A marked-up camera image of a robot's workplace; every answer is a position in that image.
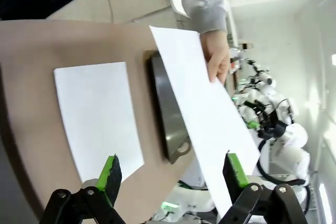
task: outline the table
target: table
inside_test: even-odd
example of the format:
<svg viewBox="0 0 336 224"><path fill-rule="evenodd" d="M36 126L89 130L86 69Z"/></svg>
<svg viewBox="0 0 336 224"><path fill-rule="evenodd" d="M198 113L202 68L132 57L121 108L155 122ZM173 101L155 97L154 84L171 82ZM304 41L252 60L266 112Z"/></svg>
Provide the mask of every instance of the table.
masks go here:
<svg viewBox="0 0 336 224"><path fill-rule="evenodd" d="M126 223L148 220L181 178L195 154L191 151L174 165L164 157L144 65L153 50L156 45L148 26L44 20L0 23L8 117L26 182L31 182L42 207L55 189L74 193L81 186L58 106L55 68L127 63L145 164L120 188L116 210Z"/></svg>

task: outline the white paper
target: white paper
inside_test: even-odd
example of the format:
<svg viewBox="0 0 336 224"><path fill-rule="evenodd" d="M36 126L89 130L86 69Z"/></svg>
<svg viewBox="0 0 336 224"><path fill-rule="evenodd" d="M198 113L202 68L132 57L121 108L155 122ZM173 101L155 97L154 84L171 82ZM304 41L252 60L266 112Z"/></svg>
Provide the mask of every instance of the white paper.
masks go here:
<svg viewBox="0 0 336 224"><path fill-rule="evenodd" d="M259 151L219 80L210 83L194 31L151 27L209 192L221 216L232 203L223 177L226 153L236 153L247 175Z"/></svg>
<svg viewBox="0 0 336 224"><path fill-rule="evenodd" d="M54 71L69 146L82 182L117 154L122 181L143 164L125 62Z"/></svg>

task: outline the tile floor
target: tile floor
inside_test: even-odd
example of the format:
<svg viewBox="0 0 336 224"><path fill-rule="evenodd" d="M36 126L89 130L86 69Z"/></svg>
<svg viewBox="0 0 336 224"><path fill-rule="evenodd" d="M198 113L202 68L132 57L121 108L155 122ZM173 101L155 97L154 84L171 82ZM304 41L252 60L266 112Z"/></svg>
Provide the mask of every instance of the tile floor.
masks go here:
<svg viewBox="0 0 336 224"><path fill-rule="evenodd" d="M169 0L74 0L48 19L125 23L168 5ZM177 22L177 19L177 14L168 11L146 18L141 23L159 27L181 28L183 23Z"/></svg>

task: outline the fluorescent light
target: fluorescent light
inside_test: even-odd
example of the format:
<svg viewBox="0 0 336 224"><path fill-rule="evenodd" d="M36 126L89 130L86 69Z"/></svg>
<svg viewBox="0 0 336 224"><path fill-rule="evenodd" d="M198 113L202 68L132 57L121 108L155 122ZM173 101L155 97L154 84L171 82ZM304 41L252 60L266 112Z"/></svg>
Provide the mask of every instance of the fluorescent light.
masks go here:
<svg viewBox="0 0 336 224"><path fill-rule="evenodd" d="M322 199L322 205L323 205L323 210L324 210L324 216L325 216L325 222L327 224L332 224L332 216L331 216L331 211L330 211L330 206L329 206L329 201L327 197L327 192L325 191L324 184L321 184L319 187L321 199Z"/></svg>

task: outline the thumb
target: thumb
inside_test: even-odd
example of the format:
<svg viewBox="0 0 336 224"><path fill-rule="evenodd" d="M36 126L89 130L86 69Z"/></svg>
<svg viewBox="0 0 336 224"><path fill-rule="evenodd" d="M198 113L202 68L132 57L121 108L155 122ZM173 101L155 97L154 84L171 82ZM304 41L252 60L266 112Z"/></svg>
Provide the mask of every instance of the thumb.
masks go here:
<svg viewBox="0 0 336 224"><path fill-rule="evenodd" d="M218 73L218 67L221 64L222 61L221 57L217 53L213 53L211 56L211 59L208 63L208 73L209 73L209 79L211 82L214 82L216 80L216 76Z"/></svg>

